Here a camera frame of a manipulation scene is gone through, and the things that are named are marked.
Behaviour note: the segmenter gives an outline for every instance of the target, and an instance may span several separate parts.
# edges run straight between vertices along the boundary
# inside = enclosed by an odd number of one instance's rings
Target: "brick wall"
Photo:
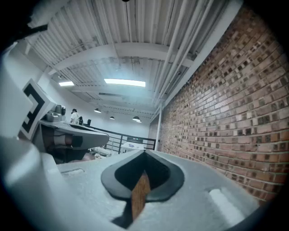
[[[288,70],[270,29],[242,7],[164,109],[158,150],[204,162],[270,200],[289,171]]]

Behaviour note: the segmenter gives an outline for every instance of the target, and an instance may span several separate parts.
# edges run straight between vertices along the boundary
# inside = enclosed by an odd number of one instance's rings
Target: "person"
[[[77,124],[78,123],[78,119],[79,119],[79,115],[77,113],[77,110],[73,109],[72,113],[71,113],[71,117],[70,117],[70,122],[73,123],[73,124]]]

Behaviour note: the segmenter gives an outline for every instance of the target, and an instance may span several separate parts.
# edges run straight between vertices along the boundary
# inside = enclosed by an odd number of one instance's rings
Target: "fluorescent light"
[[[73,82],[68,81],[68,82],[61,82],[59,83],[60,86],[64,87],[64,86],[74,86]]]
[[[95,109],[94,111],[97,112],[97,113],[101,113],[101,111],[98,108]]]
[[[135,121],[140,121],[140,118],[138,116],[135,116],[134,118],[132,118]]]
[[[145,87],[144,81],[127,80],[127,79],[104,79],[104,81],[109,84],[122,84],[122,85]]]

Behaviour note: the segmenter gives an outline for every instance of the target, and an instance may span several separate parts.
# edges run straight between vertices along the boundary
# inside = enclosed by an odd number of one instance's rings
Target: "corrugated metal ceiling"
[[[47,0],[35,9],[30,26],[48,23],[48,30],[28,38],[27,41],[52,68],[82,51],[111,44],[109,31],[114,43],[144,42],[169,46],[182,3],[183,0],[130,0],[127,3],[121,0]],[[181,46],[195,13],[196,3],[196,0],[189,0],[174,50]],[[202,49],[225,4],[225,0],[213,2],[190,48],[189,57],[195,56]],[[117,57],[110,57],[71,65],[58,71],[57,75],[61,75],[62,80],[73,81],[80,89],[89,86],[103,88],[105,91],[105,78],[119,78],[145,81],[146,91],[155,92],[163,64],[164,60],[154,58],[129,56],[120,57],[118,60]],[[165,76],[171,65],[169,63],[166,67]],[[181,66],[180,73],[173,77],[167,94],[187,69]],[[75,94],[85,99],[101,99],[99,92],[83,91]],[[134,97],[131,98],[126,100],[134,101]]]

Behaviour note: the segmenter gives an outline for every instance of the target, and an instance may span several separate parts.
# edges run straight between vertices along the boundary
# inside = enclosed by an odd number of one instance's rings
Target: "ceiling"
[[[42,1],[29,26],[47,23],[48,30],[26,39],[26,54],[34,49],[55,81],[72,81],[68,89],[95,107],[150,118],[193,64],[227,3]],[[145,81],[146,87],[104,79]]]

